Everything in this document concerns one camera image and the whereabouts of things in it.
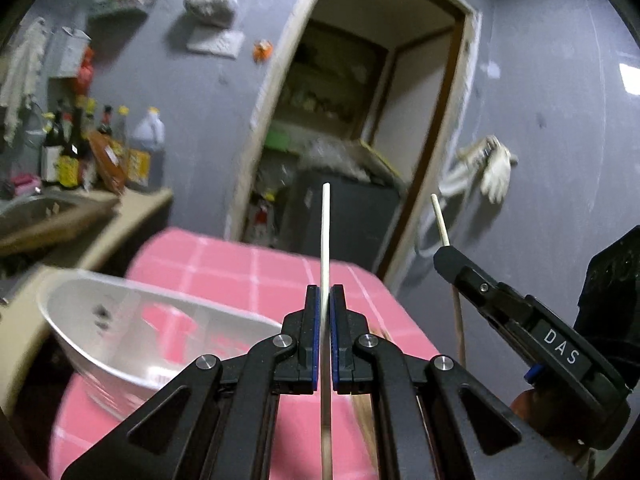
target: wooden skewer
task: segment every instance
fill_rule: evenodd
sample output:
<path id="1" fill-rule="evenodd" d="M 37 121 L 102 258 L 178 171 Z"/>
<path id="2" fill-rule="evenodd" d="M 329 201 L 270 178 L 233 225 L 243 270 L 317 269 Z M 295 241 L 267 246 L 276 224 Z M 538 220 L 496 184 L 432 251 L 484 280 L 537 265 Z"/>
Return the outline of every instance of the wooden skewer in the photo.
<path id="1" fill-rule="evenodd" d="M 334 466 L 331 447 L 331 349 L 329 343 L 329 222 L 331 185 L 322 185 L 320 246 L 320 453 L 322 480 L 332 480 Z"/>
<path id="2" fill-rule="evenodd" d="M 436 223 L 438 225 L 438 232 L 440 233 L 440 240 L 444 246 L 448 246 L 449 235 L 447 235 L 447 227 L 444 225 L 440 202 L 438 201 L 438 196 L 436 194 L 431 195 L 431 204 L 433 204 L 433 212 L 436 215 Z M 453 285 L 451 285 L 451 292 L 453 294 L 453 317 L 456 325 L 456 338 L 458 340 L 458 362 L 466 368 L 465 327 L 462 321 L 460 293 Z"/>

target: table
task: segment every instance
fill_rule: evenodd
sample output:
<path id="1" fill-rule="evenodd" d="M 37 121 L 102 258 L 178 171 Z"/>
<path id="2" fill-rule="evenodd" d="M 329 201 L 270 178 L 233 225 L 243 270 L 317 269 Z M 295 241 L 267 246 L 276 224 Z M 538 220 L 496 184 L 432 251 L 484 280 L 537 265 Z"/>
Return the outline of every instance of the table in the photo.
<path id="1" fill-rule="evenodd" d="M 128 278 L 164 286 L 282 322 L 304 306 L 306 286 L 319 283 L 319 260 L 225 242 L 168 229 L 138 253 Z M 332 262 L 331 282 L 344 285 L 347 306 L 372 328 L 386 331 L 407 354 L 430 359 L 438 352 L 373 274 Z M 50 442 L 50 477 L 66 467 L 118 423 L 91 401 L 74 376 L 63 399 Z M 281 396 L 271 457 L 272 480 L 320 478 L 319 394 Z M 349 396 L 334 394 L 332 406 L 334 478 L 374 479 L 367 449 Z"/>

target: orange object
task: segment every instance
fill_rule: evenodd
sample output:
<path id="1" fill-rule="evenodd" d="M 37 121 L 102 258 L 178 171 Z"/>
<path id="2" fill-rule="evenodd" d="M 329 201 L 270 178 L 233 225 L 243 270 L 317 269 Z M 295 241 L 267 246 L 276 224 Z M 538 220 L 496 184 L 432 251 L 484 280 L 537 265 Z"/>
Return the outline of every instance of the orange object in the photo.
<path id="1" fill-rule="evenodd" d="M 94 51 L 87 47 L 84 51 L 84 57 L 82 58 L 82 65 L 78 70 L 78 77 L 74 81 L 74 91 L 76 95 L 87 95 L 89 93 L 89 86 L 94 80 L 94 66 L 92 60 L 94 58 Z"/>
<path id="2" fill-rule="evenodd" d="M 254 46 L 254 61 L 256 63 L 265 62 L 273 54 L 273 44 L 271 41 L 258 41 Z"/>

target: countertop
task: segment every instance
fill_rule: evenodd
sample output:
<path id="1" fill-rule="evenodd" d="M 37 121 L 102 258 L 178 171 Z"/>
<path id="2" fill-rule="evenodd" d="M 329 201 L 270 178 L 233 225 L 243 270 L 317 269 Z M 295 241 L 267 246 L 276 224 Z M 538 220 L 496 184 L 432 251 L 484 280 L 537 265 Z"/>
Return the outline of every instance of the countertop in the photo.
<path id="1" fill-rule="evenodd" d="M 93 190 L 77 191 L 94 200 L 107 200 L 113 194 Z M 99 224 L 76 240 L 53 250 L 32 275 L 14 291 L 8 305 L 0 308 L 0 407 L 5 415 L 13 411 L 31 362 L 49 333 L 36 302 L 40 283 L 56 267 L 98 270 L 109 257 L 149 217 L 171 202 L 170 189 L 142 194 L 126 189 L 116 214 L 105 225 Z"/>

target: gray wall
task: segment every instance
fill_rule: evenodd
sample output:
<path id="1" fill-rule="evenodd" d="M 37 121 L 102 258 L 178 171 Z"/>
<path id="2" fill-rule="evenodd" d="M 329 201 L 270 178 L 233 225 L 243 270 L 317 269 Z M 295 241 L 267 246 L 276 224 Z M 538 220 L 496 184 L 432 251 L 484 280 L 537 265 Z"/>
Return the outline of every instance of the gray wall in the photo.
<path id="1" fill-rule="evenodd" d="M 246 40 L 237 60 L 186 51 L 194 23 L 184 15 L 182 0 L 160 0 L 144 21 L 118 18 L 88 29 L 97 51 L 92 95 L 98 102 L 128 105 L 132 127 L 148 106 L 160 108 L 167 132 L 166 184 L 175 194 L 173 224 L 222 235 L 267 70 L 254 64 L 251 50 L 258 40 L 277 43 L 295 1 L 239 0 L 234 28 Z M 467 1 L 486 13 L 482 42 L 488 44 L 493 0 Z M 38 0 L 30 17 L 82 27 L 87 2 Z M 12 156 L 0 157 L 0 166 Z"/>
<path id="2" fill-rule="evenodd" d="M 590 258 L 640 221 L 640 96 L 618 67 L 640 66 L 640 51 L 607 0 L 496 0 L 489 54 L 501 76 L 474 88 L 481 110 L 459 145 L 495 134 L 520 163 L 502 206 L 476 191 L 452 244 L 572 324 Z M 414 264 L 399 301 L 455 354 L 450 289 L 429 264 Z M 468 368 L 511 402 L 526 366 L 463 309 Z"/>
<path id="3" fill-rule="evenodd" d="M 31 22 L 41 16 L 46 20 L 47 27 L 51 28 L 55 24 L 84 26 L 85 9 L 88 8 L 89 0 L 37 0 L 31 7 L 27 15 L 22 20 L 12 44 L 17 45 L 22 39 L 24 31 Z M 34 101 L 44 109 L 47 108 L 47 93 L 52 94 L 52 105 L 55 104 L 55 90 L 48 92 L 48 81 L 42 78 L 36 86 Z M 33 107 L 33 113 L 23 112 L 20 118 L 24 121 L 24 127 L 18 128 L 11 147 L 6 146 L 4 152 L 0 154 L 0 178 L 4 179 L 23 171 L 34 171 L 38 166 L 39 154 L 31 145 L 25 143 L 25 130 L 37 130 L 40 128 L 40 111 Z"/>

